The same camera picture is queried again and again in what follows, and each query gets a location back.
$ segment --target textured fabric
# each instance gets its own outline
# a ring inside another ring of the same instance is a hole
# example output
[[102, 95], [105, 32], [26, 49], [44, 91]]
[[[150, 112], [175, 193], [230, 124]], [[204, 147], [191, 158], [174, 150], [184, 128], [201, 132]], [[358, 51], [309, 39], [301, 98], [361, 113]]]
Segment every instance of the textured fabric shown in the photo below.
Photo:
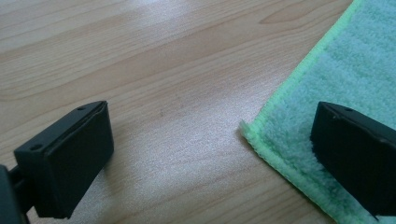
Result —
[[[396, 1], [355, 0], [276, 91], [241, 124], [255, 151], [338, 223], [378, 223], [317, 162], [309, 140], [319, 101], [396, 129]], [[396, 223], [396, 217], [378, 217]]]

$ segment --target light brown wooden surface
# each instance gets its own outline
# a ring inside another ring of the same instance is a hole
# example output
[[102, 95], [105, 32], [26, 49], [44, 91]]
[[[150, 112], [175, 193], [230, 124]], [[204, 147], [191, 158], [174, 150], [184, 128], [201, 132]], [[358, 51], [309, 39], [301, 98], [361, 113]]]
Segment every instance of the light brown wooden surface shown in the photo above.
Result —
[[108, 100], [115, 153], [69, 220], [332, 223], [238, 134], [350, 0], [3, 0], [0, 163]]

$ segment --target green stitched border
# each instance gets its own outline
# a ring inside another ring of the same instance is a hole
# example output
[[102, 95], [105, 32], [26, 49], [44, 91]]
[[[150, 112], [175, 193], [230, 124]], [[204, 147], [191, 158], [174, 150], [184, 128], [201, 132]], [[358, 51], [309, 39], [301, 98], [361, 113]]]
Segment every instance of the green stitched border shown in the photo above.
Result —
[[342, 218], [343, 220], [356, 221], [358, 217], [349, 214], [344, 209], [340, 211], [338, 205], [334, 201], [328, 202], [326, 198], [321, 198], [319, 196], [320, 189], [316, 188], [314, 185], [306, 185], [306, 175], [301, 173], [298, 169], [295, 169], [290, 164], [286, 164], [284, 159], [273, 150], [274, 147], [265, 143], [257, 133], [261, 131], [262, 124], [266, 122], [267, 116], [275, 109], [278, 102], [291, 92], [293, 87], [302, 80], [305, 72], [315, 64], [319, 54], [323, 52], [327, 46], [349, 25], [350, 19], [356, 10], [360, 8], [363, 2], [364, 0], [354, 0], [330, 31], [319, 40], [319, 42], [294, 69], [290, 77], [276, 90], [254, 121], [251, 124], [246, 124], [245, 122], [241, 123], [242, 135], [244, 135], [249, 143], [255, 148], [259, 156], [279, 172], [280, 170], [283, 171], [280, 173], [298, 189], [301, 189], [303, 192], [309, 192], [309, 195], [307, 196], [335, 220]]

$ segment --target screw hole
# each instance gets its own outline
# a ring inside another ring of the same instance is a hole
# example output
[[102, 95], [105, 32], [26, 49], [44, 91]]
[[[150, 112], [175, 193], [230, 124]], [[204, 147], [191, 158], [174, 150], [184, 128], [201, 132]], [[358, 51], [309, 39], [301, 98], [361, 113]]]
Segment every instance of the screw hole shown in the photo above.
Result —
[[43, 145], [41, 145], [41, 144], [35, 144], [34, 146], [30, 147], [30, 150], [35, 151], [42, 147], [43, 147]]

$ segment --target green towel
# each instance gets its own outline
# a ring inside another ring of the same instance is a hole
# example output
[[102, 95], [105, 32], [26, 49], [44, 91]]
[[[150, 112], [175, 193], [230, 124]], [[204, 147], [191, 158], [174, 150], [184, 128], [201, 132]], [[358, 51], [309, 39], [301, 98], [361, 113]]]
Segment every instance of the green towel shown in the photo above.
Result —
[[[396, 129], [396, 1], [355, 0], [266, 103], [241, 124], [255, 151], [338, 223], [378, 223], [317, 162], [309, 140], [319, 101]], [[396, 217], [378, 217], [396, 223]]]

